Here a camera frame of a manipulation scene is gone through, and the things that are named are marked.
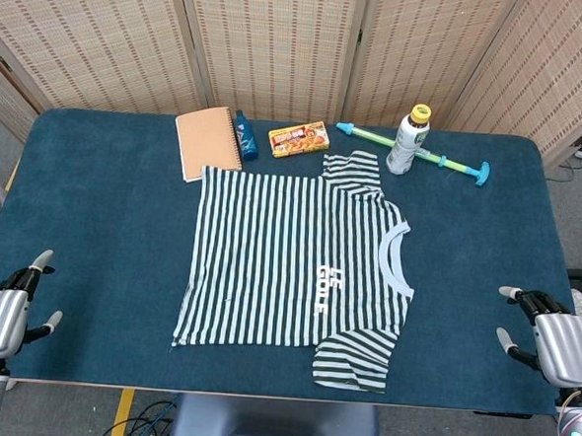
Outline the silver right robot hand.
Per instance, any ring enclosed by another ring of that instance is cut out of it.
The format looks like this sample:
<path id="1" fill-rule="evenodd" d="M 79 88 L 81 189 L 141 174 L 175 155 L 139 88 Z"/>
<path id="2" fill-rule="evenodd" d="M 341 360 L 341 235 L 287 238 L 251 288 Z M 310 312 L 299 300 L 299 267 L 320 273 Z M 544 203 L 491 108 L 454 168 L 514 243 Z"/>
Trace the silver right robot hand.
<path id="1" fill-rule="evenodd" d="M 501 286 L 499 293 L 521 307 L 536 344 L 534 353 L 526 352 L 499 327 L 496 335 L 505 354 L 542 373 L 556 388 L 582 388 L 582 318 L 540 290 Z"/>

